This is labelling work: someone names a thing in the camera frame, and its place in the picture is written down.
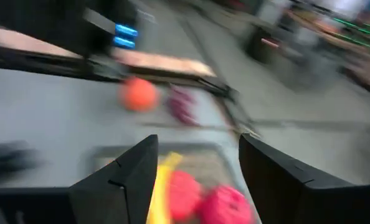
blue light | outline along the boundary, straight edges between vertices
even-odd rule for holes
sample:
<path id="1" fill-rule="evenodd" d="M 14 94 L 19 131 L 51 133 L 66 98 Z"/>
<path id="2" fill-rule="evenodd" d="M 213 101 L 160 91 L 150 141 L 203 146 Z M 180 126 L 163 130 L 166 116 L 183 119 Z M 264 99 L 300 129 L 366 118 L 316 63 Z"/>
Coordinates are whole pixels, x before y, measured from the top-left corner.
<path id="1" fill-rule="evenodd" d="M 138 36 L 138 31 L 136 31 L 132 28 L 129 28 L 127 26 L 120 25 L 120 24 L 116 24 L 116 32 L 123 33 L 123 34 L 128 34 L 128 35 L 131 35 L 133 37 Z"/>
<path id="2" fill-rule="evenodd" d="M 115 37 L 114 42 L 115 42 L 115 44 L 117 44 L 119 46 L 125 46 L 125 47 L 131 48 L 131 49 L 133 49 L 135 47 L 134 42 L 122 39 L 120 37 Z"/>

yellow object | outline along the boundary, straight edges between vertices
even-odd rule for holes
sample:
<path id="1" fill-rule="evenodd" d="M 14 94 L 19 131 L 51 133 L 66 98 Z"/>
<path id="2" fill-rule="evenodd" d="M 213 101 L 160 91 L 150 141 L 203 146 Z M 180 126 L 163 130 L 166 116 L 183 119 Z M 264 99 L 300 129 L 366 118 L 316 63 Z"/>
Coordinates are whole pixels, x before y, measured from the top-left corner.
<path id="1" fill-rule="evenodd" d="M 167 184 L 171 173 L 181 161 L 182 156 L 175 152 L 170 152 L 168 157 L 158 166 L 156 180 L 149 206 L 147 224 L 170 224 L 171 217 L 168 212 L 167 203 Z"/>

gray floor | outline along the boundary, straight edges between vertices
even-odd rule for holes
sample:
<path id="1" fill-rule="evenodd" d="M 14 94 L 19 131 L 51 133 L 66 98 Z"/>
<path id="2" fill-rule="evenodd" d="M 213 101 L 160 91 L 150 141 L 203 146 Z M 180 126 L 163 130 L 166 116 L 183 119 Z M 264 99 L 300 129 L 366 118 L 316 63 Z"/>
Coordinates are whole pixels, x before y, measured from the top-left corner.
<path id="1" fill-rule="evenodd" d="M 154 2 L 154 31 L 148 30 L 142 50 L 203 61 L 200 52 L 170 8 Z M 194 12 L 186 18 L 202 39 L 232 88 L 240 92 L 252 119 L 351 121 L 370 124 L 370 94 L 342 76 L 327 73 L 319 91 L 294 92 L 277 74 L 249 59 L 227 30 Z M 312 166 L 355 184 L 370 183 L 370 134 L 364 131 L 324 131 L 296 127 L 257 127 L 263 140 Z"/>

orange ball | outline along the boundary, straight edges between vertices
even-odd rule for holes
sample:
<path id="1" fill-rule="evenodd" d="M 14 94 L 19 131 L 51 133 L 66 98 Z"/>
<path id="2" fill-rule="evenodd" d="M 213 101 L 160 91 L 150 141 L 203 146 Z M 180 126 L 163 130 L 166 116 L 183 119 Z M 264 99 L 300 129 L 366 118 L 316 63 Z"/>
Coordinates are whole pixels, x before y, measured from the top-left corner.
<path id="1" fill-rule="evenodd" d="M 158 91 L 149 81 L 131 77 L 126 80 L 121 96 L 123 104 L 129 110 L 148 111 L 158 102 Z"/>

pink ball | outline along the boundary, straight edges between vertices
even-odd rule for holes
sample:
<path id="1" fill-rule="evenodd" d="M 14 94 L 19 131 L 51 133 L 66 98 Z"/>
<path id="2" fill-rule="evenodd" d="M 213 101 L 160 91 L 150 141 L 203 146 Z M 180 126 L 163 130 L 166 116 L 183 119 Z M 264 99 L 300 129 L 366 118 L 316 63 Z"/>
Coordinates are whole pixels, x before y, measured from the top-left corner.
<path id="1" fill-rule="evenodd" d="M 236 189 L 218 186 L 201 203 L 202 224 L 251 224 L 254 215 L 247 199 Z"/>

